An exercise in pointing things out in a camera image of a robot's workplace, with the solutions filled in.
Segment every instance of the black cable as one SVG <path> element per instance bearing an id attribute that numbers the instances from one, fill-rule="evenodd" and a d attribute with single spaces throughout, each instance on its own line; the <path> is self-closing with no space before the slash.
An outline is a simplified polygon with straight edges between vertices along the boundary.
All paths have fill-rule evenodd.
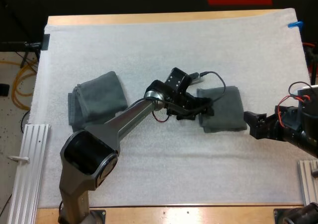
<path id="1" fill-rule="evenodd" d="M 33 60 L 29 59 L 29 58 L 25 58 L 24 56 L 22 56 L 21 54 L 19 54 L 18 52 L 15 52 L 16 54 L 18 54 L 23 60 L 22 60 L 22 63 L 21 63 L 21 67 L 23 67 L 23 64 L 24 63 L 27 63 L 30 68 L 35 72 L 37 73 L 37 71 L 32 67 L 32 66 L 35 66 L 35 65 L 31 65 L 27 60 L 30 60 L 31 62 L 34 62 Z"/>
<path id="2" fill-rule="evenodd" d="M 207 75 L 207 74 L 215 74 L 216 76 L 218 76 L 218 78 L 221 80 L 221 82 L 223 83 L 223 86 L 224 86 L 223 93 L 221 94 L 221 96 L 219 96 L 218 98 L 216 98 L 216 99 L 213 100 L 213 102 L 216 102 L 217 100 L 220 100 L 220 99 L 224 96 L 225 91 L 226 91 L 226 89 L 227 89 L 227 86 L 225 85 L 225 82 L 224 82 L 224 80 L 221 78 L 221 76 L 218 75 L 216 72 L 213 72 L 213 71 L 203 72 L 203 73 L 200 73 L 199 76 L 202 77 L 202 76 L 205 76 L 205 75 Z"/>
<path id="3" fill-rule="evenodd" d="M 169 120 L 169 118 L 170 118 L 170 116 L 168 116 L 165 120 L 159 120 L 158 119 L 158 117 L 155 115 L 155 113 L 154 113 L 154 111 L 152 112 L 152 114 L 153 114 L 153 117 L 154 117 L 154 119 L 156 120 L 156 121 L 158 121 L 159 123 L 164 123 L 164 122 L 166 122 L 167 120 Z"/>
<path id="4" fill-rule="evenodd" d="M 292 93 L 290 92 L 290 89 L 292 88 L 293 85 L 299 84 L 299 83 L 306 84 L 308 87 L 310 87 L 310 89 L 311 89 L 311 91 L 313 92 L 313 94 L 314 94 L 315 96 L 317 96 L 317 94 L 315 93 L 315 91 L 314 91 L 314 89 L 313 89 L 313 87 L 312 87 L 311 85 L 309 85 L 308 83 L 306 83 L 306 82 L 304 82 L 304 81 L 296 81 L 296 82 L 293 82 L 292 84 L 290 84 L 290 86 L 289 86 L 289 88 L 288 88 L 288 93 L 289 93 L 289 95 L 290 95 L 291 97 L 295 97 L 295 96 L 297 96 L 297 95 L 292 94 Z"/>
<path id="5" fill-rule="evenodd" d="M 30 112 L 30 110 L 28 110 L 28 111 L 23 115 L 23 117 L 22 117 L 22 119 L 21 119 L 20 128 L 21 128 L 21 132 L 22 132 L 22 133 L 24 133 L 23 128 L 22 128 L 23 120 L 24 120 L 24 118 L 26 117 L 26 115 L 27 115 L 29 112 Z"/>
<path id="6" fill-rule="evenodd" d="M 63 200 L 61 201 L 60 205 L 59 205 L 59 213 L 61 213 L 62 210 L 62 204 L 63 204 Z"/>
<path id="7" fill-rule="evenodd" d="M 4 205 L 3 209 L 2 209 L 2 211 L 1 211 L 1 213 L 0 213 L 0 217 L 2 216 L 2 213 L 4 212 L 5 207 L 8 205 L 8 203 L 9 203 L 11 197 L 12 197 L 12 194 L 10 195 L 10 197 L 8 198 L 8 200 L 6 201 L 6 203 L 5 203 L 5 205 Z"/>
<path id="8" fill-rule="evenodd" d="M 20 53 L 18 53 L 17 51 L 15 52 L 16 54 L 18 54 L 21 58 L 24 58 Z M 25 58 L 26 60 L 29 60 L 30 62 L 34 62 L 32 59 L 29 58 Z"/>

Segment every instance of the gray cloth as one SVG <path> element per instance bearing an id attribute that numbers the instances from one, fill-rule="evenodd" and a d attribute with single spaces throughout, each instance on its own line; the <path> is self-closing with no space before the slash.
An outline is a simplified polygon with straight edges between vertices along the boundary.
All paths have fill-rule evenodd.
<path id="1" fill-rule="evenodd" d="M 68 95 L 69 125 L 73 131 L 103 124 L 127 108 L 127 101 L 115 72 L 78 84 Z"/>
<path id="2" fill-rule="evenodd" d="M 216 99 L 224 88 L 197 89 L 198 97 Z M 243 105 L 236 86 L 228 86 L 224 96 L 213 104 L 214 116 L 199 115 L 200 126 L 205 133 L 242 131 L 247 129 L 243 120 Z"/>

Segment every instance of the wooden table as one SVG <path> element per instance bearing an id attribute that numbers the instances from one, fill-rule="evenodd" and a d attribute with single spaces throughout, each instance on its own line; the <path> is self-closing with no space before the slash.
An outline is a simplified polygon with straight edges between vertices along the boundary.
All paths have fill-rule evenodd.
<path id="1" fill-rule="evenodd" d="M 262 15 L 275 10 L 50 16 L 50 25 L 122 24 L 220 19 Z M 273 224 L 274 208 L 301 204 L 217 204 L 106 208 L 107 224 Z M 55 224 L 58 209 L 38 209 L 37 224 Z"/>

